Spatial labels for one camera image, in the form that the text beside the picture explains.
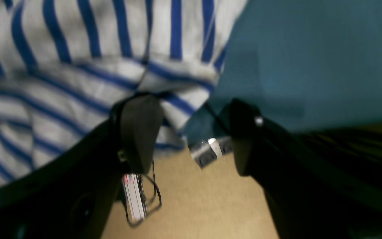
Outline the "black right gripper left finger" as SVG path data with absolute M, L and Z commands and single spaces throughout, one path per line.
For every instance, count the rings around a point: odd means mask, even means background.
M 147 174 L 150 171 L 163 118 L 158 98 L 151 94 L 138 94 L 118 101 L 112 107 L 111 138 L 125 154 L 132 173 Z

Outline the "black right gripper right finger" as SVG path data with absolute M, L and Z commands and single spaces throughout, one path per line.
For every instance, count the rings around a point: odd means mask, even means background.
M 229 105 L 229 124 L 235 168 L 240 176 L 249 176 L 253 147 L 264 124 L 263 116 L 256 106 L 233 99 Z

